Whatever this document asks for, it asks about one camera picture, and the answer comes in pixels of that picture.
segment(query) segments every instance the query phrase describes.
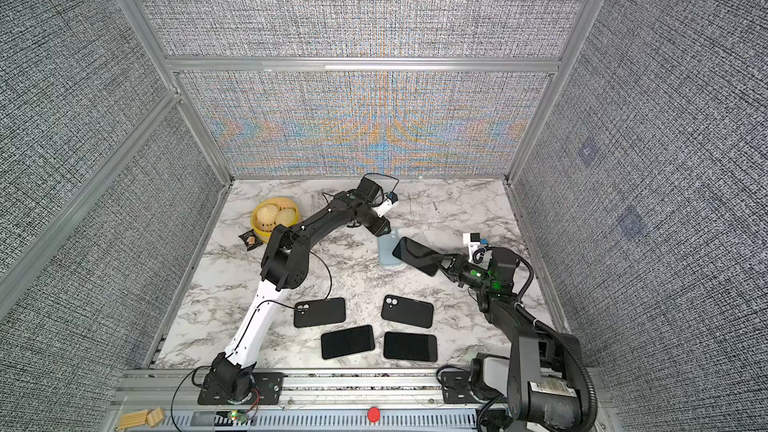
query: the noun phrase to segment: marble surface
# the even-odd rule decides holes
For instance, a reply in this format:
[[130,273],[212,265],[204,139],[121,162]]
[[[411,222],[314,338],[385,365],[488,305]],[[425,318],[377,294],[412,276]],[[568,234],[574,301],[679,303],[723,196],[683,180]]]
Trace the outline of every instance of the marble surface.
[[[375,178],[385,190],[393,180]],[[208,365],[229,342],[253,301],[260,283],[260,261],[265,246],[245,250],[239,234],[250,229],[250,214],[262,200],[284,196],[293,199],[302,216],[325,205],[321,192],[355,188],[357,180],[249,180],[236,181],[200,265],[180,306],[177,317],[156,363],[157,368],[192,368]],[[514,215],[497,179],[403,180],[396,192],[399,205],[387,214],[401,235],[445,253],[460,252],[463,232],[480,232],[492,245],[504,245],[527,257]],[[376,237],[364,227],[339,228],[313,249],[326,261],[333,275],[331,297],[346,300],[346,322],[314,328],[293,327],[293,310],[276,313],[261,348],[259,368],[374,368],[430,366],[423,362],[387,360],[382,354],[387,331],[434,334],[438,342],[437,364],[465,364],[477,352],[509,353],[501,331],[485,321],[467,288],[459,288],[443,274],[429,277],[400,264],[379,264]],[[528,271],[515,274],[516,289]],[[310,273],[302,286],[286,299],[325,297],[328,273],[310,256]],[[434,324],[418,328],[381,318],[386,294],[431,302]],[[552,323],[538,283],[534,280],[523,301],[544,322]],[[376,350],[333,360],[320,356],[320,335],[370,324]]]

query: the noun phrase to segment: black mounting plate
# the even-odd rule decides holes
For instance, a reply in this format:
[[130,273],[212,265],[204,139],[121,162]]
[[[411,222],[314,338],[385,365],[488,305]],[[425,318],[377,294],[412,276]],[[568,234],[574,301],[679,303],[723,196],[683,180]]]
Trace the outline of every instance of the black mounting plate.
[[[442,387],[442,401],[446,404],[482,404],[472,395],[469,372],[453,370],[441,372],[440,379],[445,384]],[[506,398],[498,400],[498,404],[506,404],[506,402]]]
[[[259,405],[277,405],[280,400],[280,392],[283,391],[284,374],[281,372],[253,372],[252,376],[261,395]],[[255,395],[238,406],[252,405],[254,402],[256,402]],[[211,389],[201,390],[200,395],[197,396],[197,403],[199,405],[232,405],[225,398],[217,396],[216,392]]]

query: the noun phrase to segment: smartphone screen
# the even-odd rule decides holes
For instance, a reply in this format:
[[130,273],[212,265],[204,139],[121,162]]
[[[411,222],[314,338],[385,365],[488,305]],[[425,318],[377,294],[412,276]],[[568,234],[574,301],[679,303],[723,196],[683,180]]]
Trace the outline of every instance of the smartphone screen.
[[440,254],[413,239],[401,238],[395,246],[395,250],[392,251],[392,255],[430,277],[434,277],[437,273],[438,261],[434,257]]
[[327,332],[320,336],[320,349],[324,359],[359,354],[374,348],[373,327],[370,325]]
[[434,335],[387,332],[384,334],[384,358],[437,362]]

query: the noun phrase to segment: smartphone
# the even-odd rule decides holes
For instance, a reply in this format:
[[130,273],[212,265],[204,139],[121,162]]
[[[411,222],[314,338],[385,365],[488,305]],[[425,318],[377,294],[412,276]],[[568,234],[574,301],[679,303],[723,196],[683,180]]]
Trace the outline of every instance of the smartphone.
[[440,254],[408,237],[400,239],[395,250],[392,251],[392,255],[430,277],[435,276],[440,263],[440,260],[436,258]]
[[339,324],[346,320],[346,301],[342,297],[299,302],[293,308],[293,327]]
[[434,312],[435,308],[429,302],[397,295],[387,295],[382,303],[382,319],[417,327],[430,328]]
[[384,358],[437,362],[437,338],[427,334],[387,332],[384,334]]
[[326,332],[320,336],[322,358],[326,360],[368,352],[374,348],[373,327],[370,325]]

